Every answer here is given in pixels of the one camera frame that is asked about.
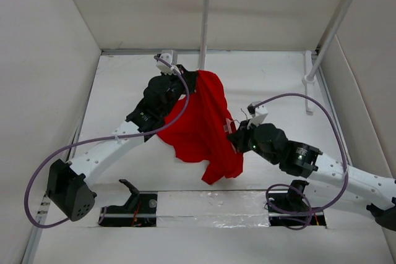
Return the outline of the red t shirt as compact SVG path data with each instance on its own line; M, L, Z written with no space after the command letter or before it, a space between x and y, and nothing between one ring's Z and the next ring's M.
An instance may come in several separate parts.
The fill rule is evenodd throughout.
M208 161L202 180L212 185L223 177L238 177L243 172L243 154L227 139L226 122L233 118L222 82L213 72L197 73L196 91L190 95L185 112L157 135L174 148L181 161Z

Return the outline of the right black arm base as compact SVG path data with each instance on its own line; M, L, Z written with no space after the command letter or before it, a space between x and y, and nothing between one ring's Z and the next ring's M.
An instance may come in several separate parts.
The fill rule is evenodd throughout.
M264 208L268 211L271 227L282 226L298 231L308 226L326 227L327 225L323 212L314 213L311 217L295 215L295 213L308 212L309 204L289 187L271 186L266 198Z

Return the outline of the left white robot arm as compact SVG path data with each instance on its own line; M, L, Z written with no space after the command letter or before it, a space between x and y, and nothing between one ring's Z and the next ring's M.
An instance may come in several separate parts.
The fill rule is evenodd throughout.
M177 65L180 73L168 72L148 81L143 98L111 137L95 142L83 155L69 161L57 160L49 168L46 194L71 221L82 219L93 208L95 181L118 159L146 142L161 128L176 104L195 92L199 76Z

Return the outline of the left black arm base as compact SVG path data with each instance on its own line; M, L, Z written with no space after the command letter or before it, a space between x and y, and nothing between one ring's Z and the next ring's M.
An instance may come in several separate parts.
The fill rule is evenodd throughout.
M158 192L141 192L126 179L120 179L130 196L123 205L101 208L98 225L101 227L151 228L157 226Z

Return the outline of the pink clothes hanger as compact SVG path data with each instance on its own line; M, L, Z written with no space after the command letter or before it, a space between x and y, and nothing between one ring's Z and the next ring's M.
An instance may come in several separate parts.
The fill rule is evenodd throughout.
M240 109L241 112L245 115L244 121L239 121L237 119L228 119L226 118L226 124L223 126L226 134L235 133L238 129L248 129L250 120L254 116L254 113L251 113L248 109L245 111L244 109Z

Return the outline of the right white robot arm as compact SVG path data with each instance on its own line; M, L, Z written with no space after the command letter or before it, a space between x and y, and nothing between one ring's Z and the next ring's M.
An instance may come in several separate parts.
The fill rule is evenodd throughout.
M341 163L320 149L288 140L284 131L273 124L254 125L243 121L238 130L227 136L239 153L253 151L281 171L294 176L283 197L268 198L270 211L280 219L306 224L323 207L308 202L304 191L309 181L319 181L349 192L354 201L370 212L381 227L395 230L395 179L381 177Z

